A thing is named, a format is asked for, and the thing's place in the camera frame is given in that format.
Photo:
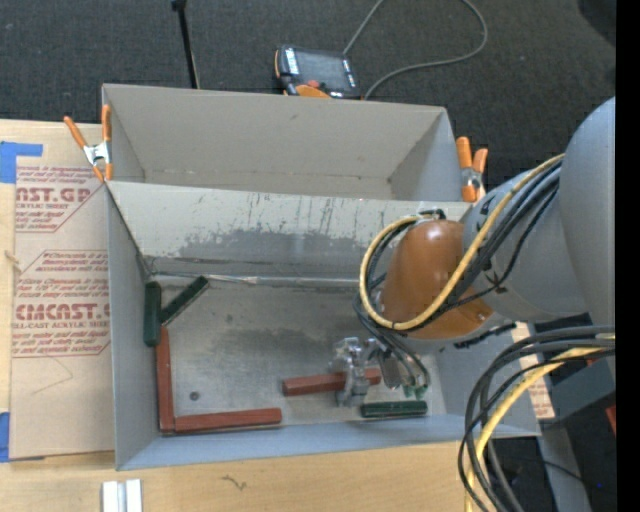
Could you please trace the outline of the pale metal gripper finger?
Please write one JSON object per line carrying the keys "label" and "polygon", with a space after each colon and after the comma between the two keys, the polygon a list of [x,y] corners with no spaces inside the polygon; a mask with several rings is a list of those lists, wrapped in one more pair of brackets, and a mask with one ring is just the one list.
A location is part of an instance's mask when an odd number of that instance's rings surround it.
{"label": "pale metal gripper finger", "polygon": [[363,345],[357,337],[347,337],[333,346],[333,358],[329,363],[332,372],[363,373],[365,369]]}
{"label": "pale metal gripper finger", "polygon": [[339,407],[357,407],[364,403],[369,390],[369,380],[364,375],[345,374],[345,383],[335,392]]}

